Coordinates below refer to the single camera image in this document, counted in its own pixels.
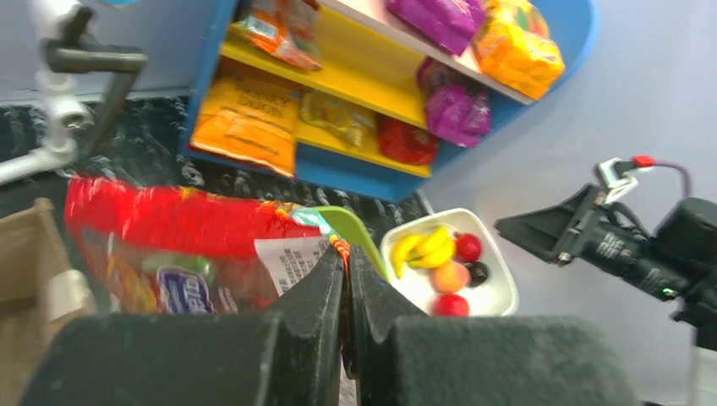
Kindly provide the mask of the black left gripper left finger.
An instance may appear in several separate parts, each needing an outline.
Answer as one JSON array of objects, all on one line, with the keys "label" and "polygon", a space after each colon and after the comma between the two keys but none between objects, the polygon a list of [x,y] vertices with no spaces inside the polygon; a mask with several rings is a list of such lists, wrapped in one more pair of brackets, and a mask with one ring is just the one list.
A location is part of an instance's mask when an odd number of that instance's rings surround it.
[{"label": "black left gripper left finger", "polygon": [[335,250],[269,308],[107,315],[52,341],[23,405],[335,405],[343,261]]}]

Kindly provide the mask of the red candy bag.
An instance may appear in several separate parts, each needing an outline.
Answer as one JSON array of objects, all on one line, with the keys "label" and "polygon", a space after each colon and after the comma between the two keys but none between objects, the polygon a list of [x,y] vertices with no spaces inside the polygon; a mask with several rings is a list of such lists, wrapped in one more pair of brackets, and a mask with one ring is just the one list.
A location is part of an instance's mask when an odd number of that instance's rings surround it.
[{"label": "red candy bag", "polygon": [[349,244],[315,209],[179,186],[73,178],[65,225],[129,313],[263,310]]}]

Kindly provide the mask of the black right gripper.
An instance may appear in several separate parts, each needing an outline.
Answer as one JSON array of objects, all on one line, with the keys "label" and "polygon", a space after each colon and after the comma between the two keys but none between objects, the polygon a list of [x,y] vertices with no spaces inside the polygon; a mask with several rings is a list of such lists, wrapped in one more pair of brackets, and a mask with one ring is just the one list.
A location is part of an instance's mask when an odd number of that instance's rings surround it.
[{"label": "black right gripper", "polygon": [[[664,167],[682,178],[682,198],[648,232],[619,199],[634,189],[634,174]],[[693,196],[682,165],[652,157],[612,158],[595,165],[604,191],[585,184],[561,203],[495,222],[498,234],[536,258],[564,266],[578,258],[663,302],[680,300],[672,314],[696,329],[695,344],[716,349],[716,204]]]}]

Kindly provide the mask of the dark purple fruit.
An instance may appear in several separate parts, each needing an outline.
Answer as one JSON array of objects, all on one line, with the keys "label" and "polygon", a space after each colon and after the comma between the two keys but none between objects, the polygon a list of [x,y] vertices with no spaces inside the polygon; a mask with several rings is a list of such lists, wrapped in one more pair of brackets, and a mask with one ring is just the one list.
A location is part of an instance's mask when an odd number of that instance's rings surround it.
[{"label": "dark purple fruit", "polygon": [[468,282],[468,286],[470,288],[477,288],[490,278],[490,269],[482,261],[468,263],[466,265],[466,269],[468,270],[470,276]]}]

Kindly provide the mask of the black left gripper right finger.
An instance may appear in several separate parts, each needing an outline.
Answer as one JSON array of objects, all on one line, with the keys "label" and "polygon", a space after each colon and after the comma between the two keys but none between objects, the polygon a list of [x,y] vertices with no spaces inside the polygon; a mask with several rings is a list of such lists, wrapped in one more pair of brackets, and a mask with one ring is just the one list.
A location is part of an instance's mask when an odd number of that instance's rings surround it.
[{"label": "black left gripper right finger", "polygon": [[431,317],[351,251],[353,370],[362,405],[636,405],[594,324],[565,316]]}]

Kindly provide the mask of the orange honey dijon bag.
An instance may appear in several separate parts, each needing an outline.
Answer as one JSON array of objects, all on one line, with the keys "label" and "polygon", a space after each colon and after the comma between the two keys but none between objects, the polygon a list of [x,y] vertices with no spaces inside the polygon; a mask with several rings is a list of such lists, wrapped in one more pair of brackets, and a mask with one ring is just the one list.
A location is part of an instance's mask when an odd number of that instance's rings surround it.
[{"label": "orange honey dijon bag", "polygon": [[302,90],[291,80],[222,57],[189,143],[293,178]]}]

